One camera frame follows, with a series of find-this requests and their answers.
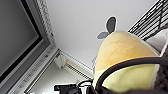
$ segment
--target black frame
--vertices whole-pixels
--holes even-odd
[[[25,0],[21,0],[23,7],[25,8],[25,11],[28,14],[29,19],[31,20],[37,34],[38,39],[0,76],[0,83],[9,75],[9,73],[26,57],[26,55],[42,40],[42,36],[40,34],[40,31],[37,27],[37,24],[32,16],[32,13],[26,3]]]

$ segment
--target black strap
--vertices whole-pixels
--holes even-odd
[[[95,90],[97,92],[102,92],[102,84],[104,80],[113,72],[129,67],[134,65],[140,65],[140,64],[161,64],[164,66],[168,66],[168,58],[165,57],[148,57],[148,58],[138,58],[138,59],[132,59],[128,61],[124,61],[122,63],[116,64],[109,69],[107,69],[98,79]]]

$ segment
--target light gray surface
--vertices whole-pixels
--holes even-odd
[[[38,36],[19,0],[1,0],[0,13],[0,69],[6,70]]]

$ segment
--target fabric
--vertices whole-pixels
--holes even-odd
[[[115,31],[103,41],[96,59],[93,86],[100,75],[109,67],[120,62],[142,58],[156,57],[157,52],[144,41],[124,31]],[[138,65],[114,72],[103,86],[115,92],[131,89],[150,89],[155,65]]]

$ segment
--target plush toy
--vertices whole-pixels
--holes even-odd
[[[114,21],[115,18],[112,17],[108,23],[111,24]],[[96,85],[101,74],[115,64],[135,58],[158,56],[152,47],[128,32],[110,31],[106,35],[97,55],[93,86]],[[118,93],[131,89],[150,89],[155,79],[155,73],[155,65],[131,66],[111,74],[104,81],[103,86]]]

